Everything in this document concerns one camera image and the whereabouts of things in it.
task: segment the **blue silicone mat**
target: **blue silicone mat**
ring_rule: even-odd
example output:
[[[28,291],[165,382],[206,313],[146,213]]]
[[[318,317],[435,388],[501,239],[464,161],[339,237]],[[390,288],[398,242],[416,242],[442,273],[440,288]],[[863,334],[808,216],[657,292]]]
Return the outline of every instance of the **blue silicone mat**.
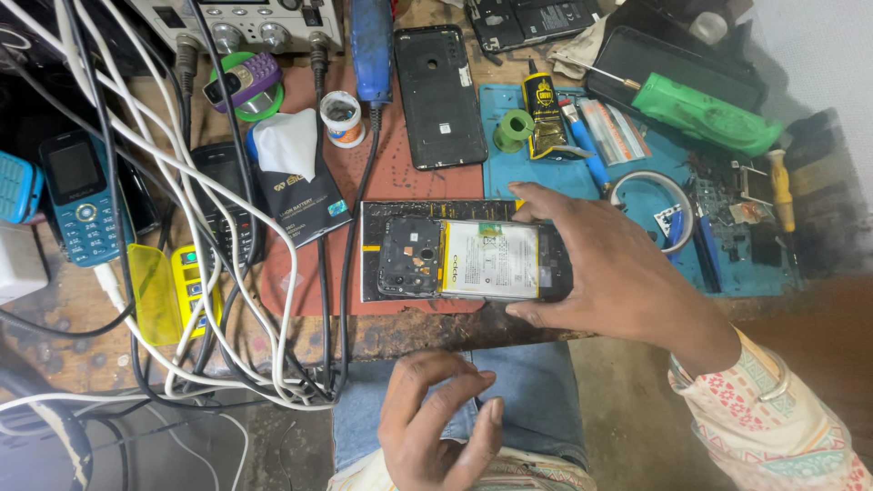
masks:
[[[562,95],[585,97],[584,89],[580,87],[557,87],[559,99]],[[479,108],[482,126],[488,140],[488,160],[482,164],[482,178],[485,187],[485,199],[512,199],[508,183],[512,181],[532,181],[548,188],[558,190],[570,197],[597,199],[600,197],[585,163],[582,161],[531,161],[525,146],[514,154],[505,154],[494,146],[491,135],[497,127],[503,114],[514,108],[524,108],[521,87],[511,85],[482,84],[479,86]],[[652,128],[645,136],[645,142],[652,156],[642,160],[619,163],[607,167],[607,172],[613,180],[627,174],[631,170],[656,170],[673,178],[680,185],[691,175],[691,168],[686,162],[688,151],[677,146]],[[715,211],[726,204],[723,197],[713,198],[708,203],[702,203],[705,212]],[[626,214],[645,230],[656,232],[658,244],[663,245],[664,237],[658,228],[654,215],[673,204],[670,195],[660,185],[644,181],[633,181],[622,186],[622,201],[627,205]],[[767,296],[783,294],[783,286],[798,287],[797,276],[788,266],[787,257],[783,257],[783,267],[753,264],[751,260],[750,234],[748,224],[727,226],[714,224],[712,227],[718,248],[718,263],[721,267],[721,294],[710,296]],[[740,261],[731,262],[728,252],[722,250],[722,245],[730,243],[735,237],[745,236],[745,240],[737,241]],[[693,243],[689,243],[680,251],[677,268],[682,275],[696,287],[705,292],[703,276]]]

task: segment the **yellow case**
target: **yellow case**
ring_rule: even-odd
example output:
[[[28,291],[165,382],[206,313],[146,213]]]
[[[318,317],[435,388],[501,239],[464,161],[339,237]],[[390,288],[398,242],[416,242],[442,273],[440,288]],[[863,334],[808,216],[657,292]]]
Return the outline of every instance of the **yellow case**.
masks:
[[[127,245],[127,263],[134,283],[136,320],[142,339],[152,346],[176,344],[182,339],[179,307],[167,257],[154,247]]]
[[[197,267],[197,253],[194,245],[186,245],[173,251],[169,262],[173,268],[175,295],[179,302],[182,329],[185,329],[185,326],[188,325],[188,319],[191,318],[191,308],[202,296],[203,288],[200,284],[200,269]],[[212,314],[215,316],[216,322],[221,321],[221,294],[218,293],[218,285],[212,288]],[[200,319],[197,321],[197,326],[191,333],[191,337],[203,335],[208,321],[206,314],[200,314]]]

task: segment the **patterned sleeve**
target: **patterned sleeve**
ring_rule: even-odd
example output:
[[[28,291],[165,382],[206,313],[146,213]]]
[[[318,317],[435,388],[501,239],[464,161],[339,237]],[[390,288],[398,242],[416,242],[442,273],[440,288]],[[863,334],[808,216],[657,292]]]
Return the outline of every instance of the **patterned sleeve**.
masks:
[[[729,370],[691,381],[673,357],[668,375],[712,460],[744,490],[873,490],[842,421],[778,357],[738,333],[743,351]],[[785,377],[787,390],[769,397]]]

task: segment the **battery label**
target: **battery label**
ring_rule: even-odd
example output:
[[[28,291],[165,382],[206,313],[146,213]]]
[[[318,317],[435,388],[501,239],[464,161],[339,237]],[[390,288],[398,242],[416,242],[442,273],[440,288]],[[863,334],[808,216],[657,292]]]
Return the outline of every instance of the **battery label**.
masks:
[[[539,296],[537,228],[445,222],[443,292],[515,298]]]

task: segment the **fingernail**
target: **fingernail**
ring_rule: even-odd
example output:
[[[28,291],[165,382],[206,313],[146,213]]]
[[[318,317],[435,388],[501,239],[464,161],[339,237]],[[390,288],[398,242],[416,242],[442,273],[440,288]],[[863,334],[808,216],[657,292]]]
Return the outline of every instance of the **fingernail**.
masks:
[[[497,380],[497,374],[491,370],[482,370],[479,372],[479,376],[484,378],[487,382],[494,382]]]
[[[491,399],[491,422],[495,425],[503,423],[503,398],[496,397]]]

